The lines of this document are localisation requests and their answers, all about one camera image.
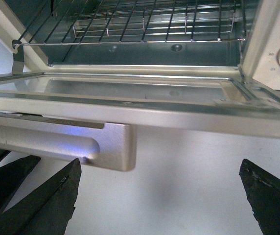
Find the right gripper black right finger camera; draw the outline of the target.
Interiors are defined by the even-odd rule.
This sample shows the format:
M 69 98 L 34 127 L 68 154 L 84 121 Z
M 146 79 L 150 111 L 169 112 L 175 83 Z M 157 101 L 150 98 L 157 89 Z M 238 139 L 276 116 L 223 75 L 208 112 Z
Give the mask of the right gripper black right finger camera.
M 264 235 L 280 235 L 280 179 L 243 159 L 239 175 Z

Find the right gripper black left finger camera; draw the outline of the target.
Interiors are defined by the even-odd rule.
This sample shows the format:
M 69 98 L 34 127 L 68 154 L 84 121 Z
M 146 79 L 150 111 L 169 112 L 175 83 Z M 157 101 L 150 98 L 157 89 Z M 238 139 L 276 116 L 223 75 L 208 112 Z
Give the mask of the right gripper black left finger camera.
M 81 164 L 74 159 L 0 215 L 0 235 L 63 235 L 75 210 Z

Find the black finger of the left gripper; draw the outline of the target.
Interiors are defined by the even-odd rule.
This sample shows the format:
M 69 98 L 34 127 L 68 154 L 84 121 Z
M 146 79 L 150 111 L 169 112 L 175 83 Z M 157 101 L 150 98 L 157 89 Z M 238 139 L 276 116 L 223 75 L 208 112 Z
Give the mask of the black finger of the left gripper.
M 0 149 L 0 161 L 9 153 L 8 150 Z M 40 160 L 40 157 L 30 155 L 0 167 L 0 213 Z

